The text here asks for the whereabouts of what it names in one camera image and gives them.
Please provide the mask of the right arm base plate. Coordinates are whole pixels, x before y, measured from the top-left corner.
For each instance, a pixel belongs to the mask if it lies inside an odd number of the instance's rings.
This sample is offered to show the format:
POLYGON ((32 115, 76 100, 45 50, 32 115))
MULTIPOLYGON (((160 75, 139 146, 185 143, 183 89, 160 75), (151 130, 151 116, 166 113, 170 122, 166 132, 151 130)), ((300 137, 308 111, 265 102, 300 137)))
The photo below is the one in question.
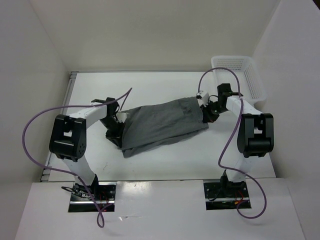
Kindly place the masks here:
POLYGON ((204 181, 206 210, 251 209, 250 197, 245 181, 229 182, 227 180, 204 181))

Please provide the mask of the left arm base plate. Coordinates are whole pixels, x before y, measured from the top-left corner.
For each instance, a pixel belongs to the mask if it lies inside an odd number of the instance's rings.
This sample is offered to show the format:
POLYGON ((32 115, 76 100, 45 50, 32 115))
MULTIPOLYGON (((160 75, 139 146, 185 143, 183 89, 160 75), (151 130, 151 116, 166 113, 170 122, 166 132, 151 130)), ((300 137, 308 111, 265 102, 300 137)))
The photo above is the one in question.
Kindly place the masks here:
MULTIPOLYGON (((70 201, 68 212, 69 213, 93 213, 98 212, 92 198, 89 196, 87 191, 77 184, 74 184, 71 187, 65 187, 64 189, 67 192, 70 192, 70 201)), ((115 211, 115 197, 116 197, 116 184, 111 183, 102 183, 94 199, 102 212, 114 212, 115 211)))

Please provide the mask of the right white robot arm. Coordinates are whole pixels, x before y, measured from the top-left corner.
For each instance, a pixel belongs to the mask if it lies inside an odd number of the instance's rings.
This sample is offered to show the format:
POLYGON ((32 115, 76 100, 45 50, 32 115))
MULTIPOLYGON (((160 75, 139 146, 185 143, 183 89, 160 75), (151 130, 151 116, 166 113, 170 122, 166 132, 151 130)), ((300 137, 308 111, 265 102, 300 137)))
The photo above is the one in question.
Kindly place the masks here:
POLYGON ((217 101, 210 100, 207 92, 200 90, 196 98, 202 101, 200 109, 203 122, 213 123, 220 114, 231 112, 239 119, 236 122, 237 149, 240 158, 235 165, 236 171, 228 167, 224 170, 219 191, 225 197, 244 189, 245 174, 248 174, 259 158, 274 148, 274 118, 270 113, 262 113, 248 103, 242 93, 231 90, 229 83, 217 87, 217 101))

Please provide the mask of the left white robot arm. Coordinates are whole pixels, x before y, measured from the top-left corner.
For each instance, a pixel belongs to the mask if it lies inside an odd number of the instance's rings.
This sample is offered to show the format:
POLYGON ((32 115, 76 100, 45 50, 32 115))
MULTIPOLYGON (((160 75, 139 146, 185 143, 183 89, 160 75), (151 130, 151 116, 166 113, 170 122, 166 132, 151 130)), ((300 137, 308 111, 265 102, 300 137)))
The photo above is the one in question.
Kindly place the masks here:
POLYGON ((49 142, 49 150, 61 159, 68 171, 75 174, 75 185, 71 189, 75 195, 82 194, 89 200, 96 199, 102 189, 98 176, 91 170, 86 159, 87 129, 101 122, 106 128, 105 137, 115 146, 122 146, 124 120, 119 119, 119 103, 111 97, 94 99, 91 107, 81 109, 71 115, 56 116, 49 142))

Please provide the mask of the grey shorts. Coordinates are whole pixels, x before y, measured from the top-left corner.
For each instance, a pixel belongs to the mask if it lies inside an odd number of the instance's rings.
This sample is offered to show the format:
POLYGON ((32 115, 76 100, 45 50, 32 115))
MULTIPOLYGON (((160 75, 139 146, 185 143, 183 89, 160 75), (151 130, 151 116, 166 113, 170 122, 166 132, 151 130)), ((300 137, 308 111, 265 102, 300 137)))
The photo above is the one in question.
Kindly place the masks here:
POLYGON ((126 111, 122 133, 124 158, 171 145, 207 130, 196 97, 184 97, 156 105, 144 105, 126 111))

